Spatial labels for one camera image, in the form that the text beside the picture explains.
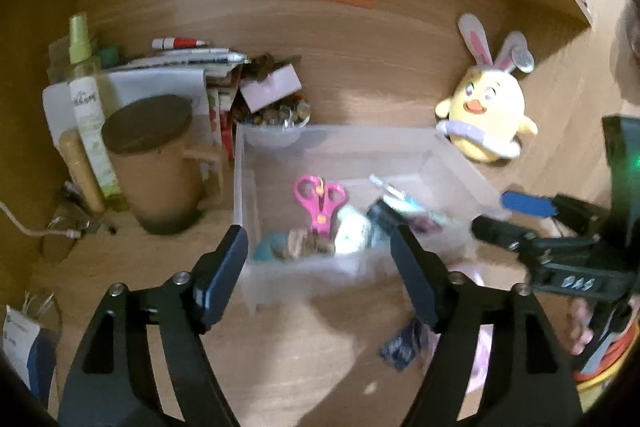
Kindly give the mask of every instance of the pink scissors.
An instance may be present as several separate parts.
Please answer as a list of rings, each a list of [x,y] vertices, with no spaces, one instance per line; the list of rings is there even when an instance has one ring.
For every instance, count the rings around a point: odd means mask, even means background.
[[[300,185],[311,183],[312,191],[308,197],[300,193]],[[330,199],[329,192],[338,194]],[[293,194],[302,206],[311,214],[311,231],[322,237],[330,237],[331,217],[335,210],[347,200],[347,192],[337,183],[324,183],[318,176],[302,176],[293,185]]]

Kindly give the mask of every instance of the plush toy's wing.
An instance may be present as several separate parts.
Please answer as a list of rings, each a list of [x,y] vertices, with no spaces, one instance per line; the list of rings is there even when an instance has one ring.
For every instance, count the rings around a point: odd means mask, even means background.
[[[527,49],[527,39],[524,38],[524,35],[520,32],[511,32],[507,35],[507,38],[504,39],[502,49],[500,50],[498,57],[495,59],[496,68],[506,71],[507,73],[511,73],[511,71],[514,70],[516,65],[513,63],[511,51],[515,47],[525,50]]]
[[[518,122],[519,134],[538,134],[538,126],[528,116],[522,115]]]
[[[478,18],[471,13],[465,13],[458,20],[458,28],[478,66],[492,66],[494,62],[491,60],[489,44]]]
[[[447,118],[449,116],[449,109],[451,107],[451,98],[445,98],[436,105],[436,116],[438,118]]]

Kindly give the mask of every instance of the mug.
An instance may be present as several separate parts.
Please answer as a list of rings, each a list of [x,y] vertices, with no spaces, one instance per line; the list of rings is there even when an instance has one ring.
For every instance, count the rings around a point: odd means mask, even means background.
[[[169,94],[126,105],[102,126],[122,193],[147,232],[182,232],[200,217],[201,162],[217,166],[222,193],[225,154],[217,145],[194,144],[192,120],[189,100]]]

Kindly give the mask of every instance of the plastic bin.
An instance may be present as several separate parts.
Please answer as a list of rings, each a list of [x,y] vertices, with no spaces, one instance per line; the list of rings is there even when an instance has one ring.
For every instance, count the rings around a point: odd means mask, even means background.
[[[369,182],[372,173],[428,209],[456,218],[456,226],[418,238],[423,247],[441,255],[457,252],[459,257],[461,250],[474,249],[469,223],[478,214],[505,216],[500,194],[434,128],[310,125],[282,131],[239,125],[234,222],[249,236],[250,252],[240,284],[250,309],[397,275],[388,245],[286,263],[251,260],[263,234],[309,226],[309,215],[293,195],[293,183],[300,176],[312,174],[341,183],[348,203],[366,211],[383,194]]]

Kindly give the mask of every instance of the yellow chick plush toy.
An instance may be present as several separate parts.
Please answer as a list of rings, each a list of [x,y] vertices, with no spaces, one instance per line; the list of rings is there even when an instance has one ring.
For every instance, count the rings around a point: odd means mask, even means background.
[[[494,62],[484,28],[471,13],[465,13],[458,27],[476,58],[453,96],[436,106],[436,115],[447,118],[436,129],[449,136],[465,156],[478,162],[520,156],[516,134],[537,134],[536,124],[524,115],[524,95],[510,73],[514,68],[530,73],[533,57],[520,32],[511,32]]]

